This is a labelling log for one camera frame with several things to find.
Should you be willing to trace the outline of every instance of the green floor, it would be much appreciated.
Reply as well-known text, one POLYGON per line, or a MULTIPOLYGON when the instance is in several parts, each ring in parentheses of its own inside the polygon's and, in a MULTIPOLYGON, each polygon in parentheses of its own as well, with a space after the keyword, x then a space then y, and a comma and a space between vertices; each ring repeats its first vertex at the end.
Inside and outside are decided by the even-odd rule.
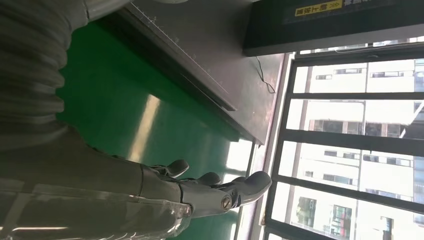
MULTIPOLYGON (((246 166, 249 144, 231 143, 239 135, 225 121, 96 24, 75 32, 62 73, 66 84, 57 92, 65 112, 58 118, 89 145, 146 165, 185 159, 189 177, 245 174, 227 161, 236 147, 231 165, 246 166)), ((194 219, 176 239, 229 240, 236 220, 235 212, 194 219)))

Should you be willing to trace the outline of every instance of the window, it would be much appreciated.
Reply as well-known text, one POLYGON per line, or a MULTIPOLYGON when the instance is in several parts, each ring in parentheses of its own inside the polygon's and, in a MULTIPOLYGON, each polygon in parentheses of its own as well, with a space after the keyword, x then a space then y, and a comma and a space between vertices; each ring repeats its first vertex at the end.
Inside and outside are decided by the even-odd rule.
POLYGON ((315 79, 316 80, 331 80, 333 79, 333 75, 317 75, 315 79))
POLYGON ((334 205, 331 234, 349 239, 351 236, 352 208, 334 205))
POLYGON ((372 72, 371 78, 396 78, 396 77, 413 77, 413 71, 382 71, 372 72))
POLYGON ((323 132, 341 134, 343 132, 342 121, 323 121, 323 132))
POLYGON ((365 135, 381 137, 382 125, 380 123, 366 123, 365 124, 365 135))
POLYGON ((370 194, 385 196, 385 197, 394 198, 394 199, 402 199, 402 200, 406 200, 406 201, 411 201, 410 196, 405 196, 405 195, 396 194, 396 193, 392 193, 392 192, 380 191, 380 190, 369 189, 369 188, 365 189, 365 191, 367 193, 370 193, 370 194))
POLYGON ((317 206, 317 200, 310 199, 307 197, 299 197, 299 203, 297 204, 297 223, 313 227, 315 219, 315 209, 317 206))
POLYGON ((306 177, 313 178, 314 177, 314 172, 313 171, 305 171, 305 176, 306 177))
POLYGON ((363 160, 364 161, 367 161, 367 162, 378 163, 379 162, 379 157, 378 156, 373 156, 373 155, 364 155, 363 156, 363 160))
POLYGON ((362 123, 361 122, 348 122, 347 123, 347 134, 361 134, 362 123))
POLYGON ((400 135, 401 135, 401 125, 387 124, 387 137, 399 138, 400 135))
POLYGON ((330 156, 330 157, 337 157, 337 152, 336 151, 324 151, 324 155, 330 156))
POLYGON ((335 176, 334 175, 329 175, 329 174, 324 174, 324 177, 322 179, 323 180, 326 180, 326 181, 334 182, 335 176))
POLYGON ((387 158, 387 164, 396 165, 396 158, 388 157, 387 158))
POLYGON ((336 69, 334 74, 361 74, 362 68, 336 69))
POLYGON ((318 132, 341 134, 343 132, 343 122, 329 120, 313 120, 313 130, 318 132))
POLYGON ((380 217, 381 226, 383 231, 383 239, 382 240, 392 240, 392 228, 393 228, 393 219, 388 217, 380 217))
POLYGON ((356 159, 355 153, 343 153, 343 158, 344 159, 356 159))
POLYGON ((415 114, 424 102, 424 60, 400 59, 402 54, 393 61, 390 52, 372 62, 358 60, 364 57, 344 61, 348 52, 328 54, 325 62, 319 55, 293 62, 290 72, 296 74, 288 76, 289 104, 283 105, 279 121, 284 126, 272 176, 277 183, 269 190, 265 232, 303 239, 307 231, 308 239, 323 240, 420 236, 424 158, 418 156, 424 157, 424 120, 417 122, 415 114), (311 70, 323 76, 313 74, 308 84, 311 70), (333 80, 324 80, 327 74, 333 80), (300 197, 311 199, 316 210, 301 207, 300 197))
POLYGON ((323 120, 315 120, 313 123, 313 130, 322 132, 324 130, 324 121, 323 120))
POLYGON ((354 180, 352 178, 344 177, 344 176, 336 176, 331 174, 324 174, 323 180, 331 181, 339 184, 348 184, 353 185, 354 180))

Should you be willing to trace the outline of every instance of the gray table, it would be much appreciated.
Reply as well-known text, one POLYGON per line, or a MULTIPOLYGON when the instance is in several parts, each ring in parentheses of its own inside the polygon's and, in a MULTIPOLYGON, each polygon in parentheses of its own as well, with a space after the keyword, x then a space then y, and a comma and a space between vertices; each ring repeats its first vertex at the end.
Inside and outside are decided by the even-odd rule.
MULTIPOLYGON (((179 74, 188 84, 215 102, 246 138, 264 143, 276 94, 261 81, 257 59, 242 53, 251 5, 250 0, 135 0, 127 12, 146 27, 140 31, 187 70, 190 76, 179 74)), ((263 78, 274 88, 283 58, 259 57, 263 78)))

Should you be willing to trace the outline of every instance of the clear plastic sheet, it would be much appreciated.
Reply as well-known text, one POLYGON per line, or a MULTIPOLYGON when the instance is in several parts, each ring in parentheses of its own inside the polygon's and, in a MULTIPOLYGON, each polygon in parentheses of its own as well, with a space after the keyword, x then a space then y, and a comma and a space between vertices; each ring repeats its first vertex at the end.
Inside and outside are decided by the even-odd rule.
POLYGON ((0 240, 156 240, 179 235, 189 205, 0 179, 0 240))

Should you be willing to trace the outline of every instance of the yellow label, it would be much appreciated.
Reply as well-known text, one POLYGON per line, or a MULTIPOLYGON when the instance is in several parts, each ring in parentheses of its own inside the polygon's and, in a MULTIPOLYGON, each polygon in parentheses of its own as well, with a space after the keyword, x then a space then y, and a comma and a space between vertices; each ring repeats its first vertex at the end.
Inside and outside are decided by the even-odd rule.
POLYGON ((317 4, 317 5, 304 6, 301 8, 297 8, 294 16, 300 17, 304 15, 309 15, 309 14, 317 14, 317 13, 322 13, 322 12, 330 11, 334 9, 341 9, 342 7, 343 7, 343 0, 329 1, 329 2, 317 4))

